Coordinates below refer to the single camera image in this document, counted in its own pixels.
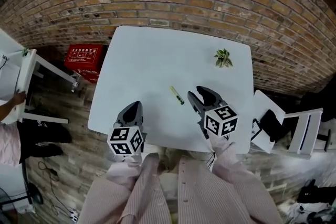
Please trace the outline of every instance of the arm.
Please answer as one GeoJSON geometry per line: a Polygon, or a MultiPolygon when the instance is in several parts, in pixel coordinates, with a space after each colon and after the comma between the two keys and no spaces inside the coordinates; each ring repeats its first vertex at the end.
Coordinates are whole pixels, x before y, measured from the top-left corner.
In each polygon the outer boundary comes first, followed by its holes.
{"type": "Polygon", "coordinates": [[[137,155],[115,162],[106,179],[96,179],[86,196],[78,223],[117,223],[141,172],[142,157],[137,155]]]}
{"type": "Polygon", "coordinates": [[[209,135],[217,160],[213,173],[234,185],[255,223],[282,223],[277,207],[262,182],[246,170],[236,157],[234,144],[209,135]]]}
{"type": "Polygon", "coordinates": [[[12,99],[0,105],[0,121],[6,118],[16,105],[22,104],[26,100],[26,97],[26,92],[16,92],[12,99]]]}

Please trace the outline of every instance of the red cardboard box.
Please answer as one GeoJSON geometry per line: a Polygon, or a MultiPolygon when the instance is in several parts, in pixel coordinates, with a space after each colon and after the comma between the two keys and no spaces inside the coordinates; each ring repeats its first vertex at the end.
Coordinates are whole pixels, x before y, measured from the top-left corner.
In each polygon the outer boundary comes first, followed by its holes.
{"type": "Polygon", "coordinates": [[[106,51],[104,45],[70,45],[64,65],[86,80],[97,83],[106,51]]]}

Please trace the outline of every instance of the white chair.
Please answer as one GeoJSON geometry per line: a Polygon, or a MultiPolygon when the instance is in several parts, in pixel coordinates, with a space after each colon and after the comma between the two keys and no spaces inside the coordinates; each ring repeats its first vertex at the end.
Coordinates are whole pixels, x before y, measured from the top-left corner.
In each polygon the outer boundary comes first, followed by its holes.
{"type": "Polygon", "coordinates": [[[267,153],[285,154],[296,158],[310,159],[318,136],[323,109],[286,114],[278,105],[259,90],[255,92],[254,102],[255,118],[258,121],[260,121],[269,109],[274,112],[280,124],[282,124],[286,118],[299,117],[299,120],[288,149],[273,148],[274,143],[270,142],[269,136],[265,131],[261,131],[252,140],[252,143],[267,153]]]}

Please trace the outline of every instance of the wooden floor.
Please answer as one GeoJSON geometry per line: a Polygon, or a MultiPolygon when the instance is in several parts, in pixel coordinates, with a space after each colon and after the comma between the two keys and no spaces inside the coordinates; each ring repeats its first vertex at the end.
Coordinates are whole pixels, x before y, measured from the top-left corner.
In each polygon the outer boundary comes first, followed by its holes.
{"type": "MultiPolygon", "coordinates": [[[[52,182],[57,197],[69,208],[81,211],[86,193],[95,178],[104,176],[112,163],[112,154],[106,143],[106,135],[91,131],[87,127],[94,86],[85,86],[72,93],[71,85],[64,80],[44,79],[35,83],[32,102],[40,104],[55,115],[68,118],[64,125],[70,131],[73,142],[60,144],[64,156],[45,158],[48,167],[59,175],[58,182],[52,182]]],[[[38,168],[39,158],[26,161],[28,180],[41,191],[45,203],[36,205],[36,214],[26,214],[21,223],[72,223],[51,192],[49,175],[38,168]]],[[[296,199],[300,188],[308,179],[315,178],[317,184],[336,184],[333,154],[314,154],[311,160],[301,160],[279,155],[269,155],[251,149],[243,157],[248,170],[256,174],[265,184],[277,205],[288,199],[296,199]]]]}

